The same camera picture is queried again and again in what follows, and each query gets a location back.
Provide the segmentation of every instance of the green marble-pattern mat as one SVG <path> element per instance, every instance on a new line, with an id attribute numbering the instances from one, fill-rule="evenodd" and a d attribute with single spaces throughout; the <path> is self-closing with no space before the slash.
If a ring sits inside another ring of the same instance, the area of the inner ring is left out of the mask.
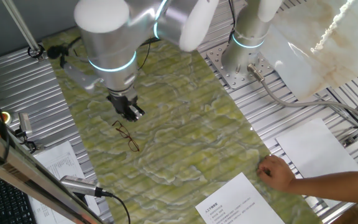
<path id="1" fill-rule="evenodd" d="M 45 48 L 69 43 L 77 29 L 44 40 Z M 82 43 L 76 52 L 86 55 Z M 147 46 L 138 50 L 141 64 Z M 180 52 L 164 41 L 152 44 L 135 88 L 146 115 L 128 123 L 99 85 L 87 94 L 50 60 L 100 184 L 125 201 L 133 223 L 204 223 L 195 206 L 243 172 L 285 223 L 320 223 L 301 196 L 277 192 L 257 177 L 269 154 L 251 125 L 198 52 Z M 91 65 L 68 61 L 92 74 Z M 140 146 L 111 125 L 119 120 Z M 122 205 L 108 198 L 116 223 L 127 223 Z"/>

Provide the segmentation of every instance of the gray cable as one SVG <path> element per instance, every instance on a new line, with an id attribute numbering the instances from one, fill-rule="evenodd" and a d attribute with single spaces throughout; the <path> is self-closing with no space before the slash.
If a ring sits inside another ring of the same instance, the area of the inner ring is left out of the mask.
<path id="1" fill-rule="evenodd" d="M 318 101 L 318 102 L 309 102 L 309 103 L 287 103 L 282 100 L 280 100 L 277 96 L 274 95 L 274 93 L 270 90 L 270 88 L 267 86 L 265 81 L 261 81 L 262 85 L 265 87 L 266 92 L 275 100 L 277 103 L 280 103 L 283 106 L 287 107 L 304 107 L 304 106 L 316 106 L 316 105 L 331 105 L 331 106 L 337 106 L 340 108 L 348 109 L 349 111 L 355 113 L 358 115 L 358 110 L 351 108 L 350 106 L 344 105 L 342 103 L 337 103 L 333 101 Z"/>

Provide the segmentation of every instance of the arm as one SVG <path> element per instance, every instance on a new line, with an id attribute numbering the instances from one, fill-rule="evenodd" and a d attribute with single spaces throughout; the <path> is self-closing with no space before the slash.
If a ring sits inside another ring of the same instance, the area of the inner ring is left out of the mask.
<path id="1" fill-rule="evenodd" d="M 358 202 L 358 172 L 296 179 L 283 159 L 267 156 L 259 164 L 257 173 L 262 181 L 276 190 L 343 202 Z"/>

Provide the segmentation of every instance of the white paper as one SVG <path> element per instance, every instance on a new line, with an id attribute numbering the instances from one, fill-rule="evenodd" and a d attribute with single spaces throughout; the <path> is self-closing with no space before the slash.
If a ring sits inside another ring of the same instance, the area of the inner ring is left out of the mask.
<path id="1" fill-rule="evenodd" d="M 284 224 L 243 173 L 196 206 L 207 224 Z"/>
<path id="2" fill-rule="evenodd" d="M 277 141 L 304 178 L 358 171 L 357 162 L 320 118 L 289 131 Z M 324 201 L 331 208 L 339 203 Z"/>
<path id="3" fill-rule="evenodd" d="M 65 175 L 85 178 L 70 142 L 49 149 L 35 156 L 58 180 Z M 99 215 L 100 210 L 92 196 L 85 196 L 89 208 Z M 35 220 L 38 224 L 72 224 L 73 222 L 38 200 L 29 197 Z"/>

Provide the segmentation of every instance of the blue light ring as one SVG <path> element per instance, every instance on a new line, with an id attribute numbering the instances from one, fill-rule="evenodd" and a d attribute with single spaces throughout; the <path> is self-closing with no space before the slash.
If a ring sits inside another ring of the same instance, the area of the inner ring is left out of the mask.
<path id="1" fill-rule="evenodd" d="M 157 12 L 155 13 L 155 20 L 156 20 L 156 21 L 160 18 L 162 9 L 164 8 L 164 5 L 167 3 L 167 1 L 168 1 L 168 0 L 163 0 L 163 1 L 161 2 L 160 7 L 158 7 Z"/>
<path id="2" fill-rule="evenodd" d="M 236 38 L 234 37 L 234 34 L 233 34 L 233 40 L 240 46 L 240 47 L 243 47 L 243 48 L 257 48 L 257 47 L 260 47 L 264 42 L 265 42 L 265 40 L 264 41 L 262 41 L 262 43 L 260 43 L 260 44 L 258 44 L 258 45 L 256 45 L 256 46 L 246 46 L 246 45 L 244 45 L 244 44 L 240 44 L 240 42 L 238 42 L 237 40 L 236 40 Z"/>
<path id="3" fill-rule="evenodd" d="M 158 36 L 158 33 L 157 33 L 157 24 L 158 24 L 158 22 L 156 22 L 156 23 L 154 24 L 153 30 L 154 30 L 154 36 L 155 36 L 157 39 L 159 39 L 160 37 Z"/>
<path id="4" fill-rule="evenodd" d="M 104 71 L 104 72 L 118 72 L 118 71 L 121 71 L 121 70 L 123 70 L 123 69 L 129 67 L 129 66 L 134 62 L 135 58 L 136 58 L 136 52 L 134 53 L 134 56 L 132 57 L 132 59 L 131 59 L 128 63 L 126 63 L 125 65 L 123 65 L 123 66 L 121 66 L 121 67 L 119 67 L 119 68 L 110 68 L 110 69 L 108 69 L 108 68 L 100 68 L 100 67 L 96 66 L 94 63 L 92 63 L 90 59 L 88 59 L 88 60 L 89 60 L 90 64 L 91 64 L 94 68 L 96 68 L 96 69 L 98 69 L 98 70 L 100 70 L 100 71 Z"/>

